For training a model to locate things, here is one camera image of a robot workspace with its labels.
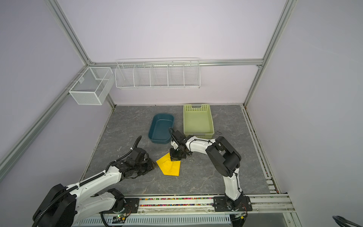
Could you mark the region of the yellow paper napkin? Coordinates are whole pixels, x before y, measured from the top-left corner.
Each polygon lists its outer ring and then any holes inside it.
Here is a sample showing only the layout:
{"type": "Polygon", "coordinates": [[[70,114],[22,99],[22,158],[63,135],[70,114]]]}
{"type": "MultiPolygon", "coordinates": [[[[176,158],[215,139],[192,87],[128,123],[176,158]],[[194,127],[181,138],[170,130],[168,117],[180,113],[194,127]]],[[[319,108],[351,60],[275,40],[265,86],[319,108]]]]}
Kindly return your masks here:
{"type": "Polygon", "coordinates": [[[157,165],[165,176],[179,176],[181,161],[172,161],[169,153],[157,160],[157,165]]]}

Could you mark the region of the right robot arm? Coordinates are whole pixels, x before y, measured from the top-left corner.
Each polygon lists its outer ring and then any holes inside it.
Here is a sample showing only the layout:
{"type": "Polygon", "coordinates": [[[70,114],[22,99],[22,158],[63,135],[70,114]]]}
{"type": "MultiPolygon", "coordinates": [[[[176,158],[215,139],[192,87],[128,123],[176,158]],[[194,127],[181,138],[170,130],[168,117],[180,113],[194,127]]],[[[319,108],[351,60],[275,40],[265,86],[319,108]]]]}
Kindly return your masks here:
{"type": "Polygon", "coordinates": [[[203,139],[193,135],[185,136],[180,131],[169,128],[171,161],[181,161],[193,153],[205,154],[214,168],[223,176],[225,184],[225,205],[229,211],[236,211],[242,206],[244,193],[238,180],[241,155],[222,136],[217,139],[203,139]]]}

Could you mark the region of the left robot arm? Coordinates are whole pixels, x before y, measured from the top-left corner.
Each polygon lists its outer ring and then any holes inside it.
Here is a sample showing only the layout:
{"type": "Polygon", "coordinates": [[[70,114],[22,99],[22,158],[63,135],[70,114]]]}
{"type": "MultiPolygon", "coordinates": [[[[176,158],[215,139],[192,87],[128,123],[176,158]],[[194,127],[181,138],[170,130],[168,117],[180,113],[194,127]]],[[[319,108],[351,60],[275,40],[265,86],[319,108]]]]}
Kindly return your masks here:
{"type": "Polygon", "coordinates": [[[106,211],[126,219],[134,209],[125,196],[111,185],[135,179],[154,169],[148,153],[138,147],[139,136],[130,151],[110,162],[105,170],[78,183],[55,185],[33,215],[34,227],[71,227],[77,222],[106,211]]]}

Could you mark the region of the dark teal plastic tray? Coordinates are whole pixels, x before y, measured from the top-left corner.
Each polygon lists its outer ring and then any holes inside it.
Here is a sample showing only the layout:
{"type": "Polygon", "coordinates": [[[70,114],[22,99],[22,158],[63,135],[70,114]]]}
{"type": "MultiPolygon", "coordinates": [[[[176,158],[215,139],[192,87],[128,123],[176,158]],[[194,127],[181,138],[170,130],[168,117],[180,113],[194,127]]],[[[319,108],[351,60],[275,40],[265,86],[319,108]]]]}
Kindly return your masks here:
{"type": "Polygon", "coordinates": [[[174,116],[166,113],[158,113],[153,117],[148,138],[152,143],[167,144],[171,141],[169,128],[174,126],[174,116]]]}

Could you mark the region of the light green plastic basket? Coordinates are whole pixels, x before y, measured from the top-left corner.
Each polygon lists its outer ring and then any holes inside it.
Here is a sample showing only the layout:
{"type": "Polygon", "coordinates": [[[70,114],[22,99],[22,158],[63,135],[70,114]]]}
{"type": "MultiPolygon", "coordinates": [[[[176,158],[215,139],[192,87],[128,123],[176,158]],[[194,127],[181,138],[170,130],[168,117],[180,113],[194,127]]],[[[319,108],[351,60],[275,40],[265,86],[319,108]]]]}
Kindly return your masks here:
{"type": "Polygon", "coordinates": [[[214,124],[210,105],[188,104],[183,106],[183,133],[203,139],[212,139],[214,124]]]}

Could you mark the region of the small white mesh basket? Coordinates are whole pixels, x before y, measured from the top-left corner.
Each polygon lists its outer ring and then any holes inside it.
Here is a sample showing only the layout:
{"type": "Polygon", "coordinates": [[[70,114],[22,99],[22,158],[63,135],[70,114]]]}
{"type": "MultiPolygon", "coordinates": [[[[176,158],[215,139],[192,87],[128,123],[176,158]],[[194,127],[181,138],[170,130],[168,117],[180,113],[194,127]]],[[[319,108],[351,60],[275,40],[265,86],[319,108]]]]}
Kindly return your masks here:
{"type": "Polygon", "coordinates": [[[69,93],[78,105],[101,106],[114,83],[112,68],[88,67],[70,88],[69,93]]]}

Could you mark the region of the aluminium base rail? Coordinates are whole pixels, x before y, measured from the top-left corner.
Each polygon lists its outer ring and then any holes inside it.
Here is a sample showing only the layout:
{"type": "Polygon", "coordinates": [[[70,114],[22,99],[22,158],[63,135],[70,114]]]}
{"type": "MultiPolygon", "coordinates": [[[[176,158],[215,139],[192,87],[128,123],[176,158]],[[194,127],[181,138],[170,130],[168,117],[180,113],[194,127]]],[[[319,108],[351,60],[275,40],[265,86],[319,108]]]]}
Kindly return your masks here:
{"type": "Polygon", "coordinates": [[[60,198],[38,223],[40,227],[71,227],[86,218],[106,212],[107,225],[182,225],[228,223],[240,226],[248,214],[282,213],[287,226],[301,222],[287,194],[244,196],[240,208],[232,210],[218,195],[124,197],[117,191],[86,200],[71,194],[60,198]]]}

